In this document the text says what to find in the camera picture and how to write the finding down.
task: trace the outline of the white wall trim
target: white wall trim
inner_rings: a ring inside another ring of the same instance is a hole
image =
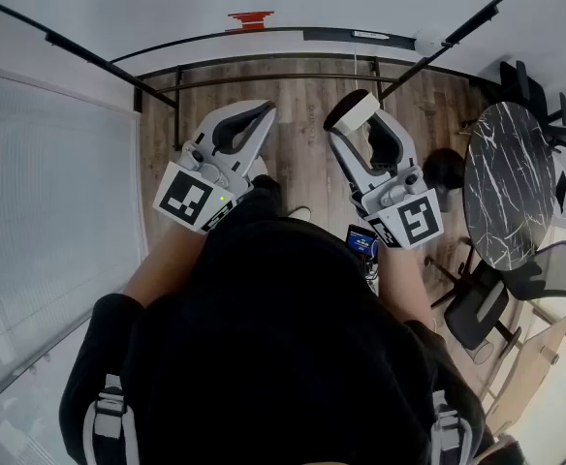
[[[131,110],[127,110],[125,108],[120,108],[113,106],[111,104],[107,104],[105,102],[100,102],[99,100],[95,100],[91,97],[86,95],[81,95],[80,93],[76,93],[74,91],[70,91],[69,89],[62,88],[60,86],[55,86],[54,84],[50,84],[48,82],[40,81],[37,79],[33,79],[32,77],[22,76],[20,74],[11,73],[9,71],[5,71],[4,69],[0,69],[0,78],[8,79],[15,82],[21,82],[22,84],[27,84],[29,86],[35,86],[36,88],[45,89],[47,91],[52,91],[53,93],[58,93],[59,95],[65,95],[67,97],[74,98],[76,100],[81,100],[82,102],[86,102],[88,104],[92,104],[98,107],[102,107],[103,109],[113,110],[118,113],[122,113],[124,115],[129,115],[134,119],[141,118],[141,115],[138,112],[134,112]]]
[[[137,184],[137,207],[139,208],[139,222],[141,223],[141,261],[149,255],[149,243],[147,242],[147,233],[145,232],[145,212],[143,208],[143,198],[141,191],[141,143],[140,143],[141,123],[135,120],[135,142],[133,144],[134,162],[135,162],[135,178]]]

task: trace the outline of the black marble table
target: black marble table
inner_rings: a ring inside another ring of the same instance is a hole
[[[524,264],[544,240],[554,195],[554,162],[539,123],[503,102],[472,126],[464,172],[464,215],[481,258],[498,270]]]

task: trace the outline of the mesh chair back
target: mesh chair back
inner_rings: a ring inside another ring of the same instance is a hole
[[[566,296],[566,241],[538,251],[530,261],[502,276],[507,289],[520,300]]]

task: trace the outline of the hardwood floor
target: hardwood floor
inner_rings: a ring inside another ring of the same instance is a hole
[[[406,66],[381,65],[383,77],[398,77]],[[183,82],[276,73],[342,73],[352,74],[353,60],[339,59],[268,59],[235,62],[193,69],[183,73]],[[367,62],[358,61],[358,74],[372,75]],[[174,75],[154,77],[148,84],[162,88],[173,85]],[[202,119],[212,110],[239,100],[264,99],[276,103],[278,118],[268,137],[262,156],[269,174],[282,186],[283,201],[289,210],[298,206],[311,208],[311,221],[331,233],[345,238],[349,224],[364,224],[349,203],[347,182],[328,147],[322,124],[326,115],[346,94],[365,88],[377,94],[375,83],[350,79],[284,79],[251,81],[207,86],[180,93],[180,140],[192,137]],[[460,134],[465,120],[477,118],[485,100],[478,88],[467,79],[442,73],[423,71],[386,99],[385,109],[393,115],[413,138],[420,165],[434,149],[451,147],[462,156],[468,137]],[[363,157],[369,158],[369,146],[362,134],[351,136],[351,142]],[[158,184],[173,151],[173,111],[161,102],[143,95],[141,116],[141,194],[145,232],[149,246],[160,238],[167,225],[166,217],[152,208]],[[466,247],[458,238],[467,236],[461,204],[443,214],[445,232],[418,250],[420,266],[430,300],[445,293],[451,284],[438,276],[433,268],[423,268],[426,254],[455,272],[465,259]],[[510,325],[514,309],[503,319]],[[492,357],[476,366],[462,350],[437,315],[438,331],[447,342],[457,367],[469,385],[478,393],[494,368],[502,340],[495,342]]]

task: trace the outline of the white strap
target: white strap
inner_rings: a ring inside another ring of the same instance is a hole
[[[436,422],[431,426],[431,465],[441,465],[444,451],[459,449],[459,465],[466,465],[472,458],[473,431],[468,421],[457,416],[457,410],[451,410],[445,391],[432,394]],[[457,426],[464,431],[460,441]]]
[[[107,375],[105,389],[116,387],[121,389],[121,383],[117,376]],[[108,415],[104,411],[118,413],[123,409],[123,415]],[[135,414],[129,406],[124,407],[123,396],[107,393],[104,390],[98,395],[96,401],[91,402],[87,408],[85,419],[82,424],[82,447],[85,453],[87,465],[97,465],[96,453],[93,449],[93,434],[112,439],[121,437],[121,429],[124,430],[124,442],[126,449],[126,465],[139,465],[139,444],[137,442],[137,430],[135,428]]]

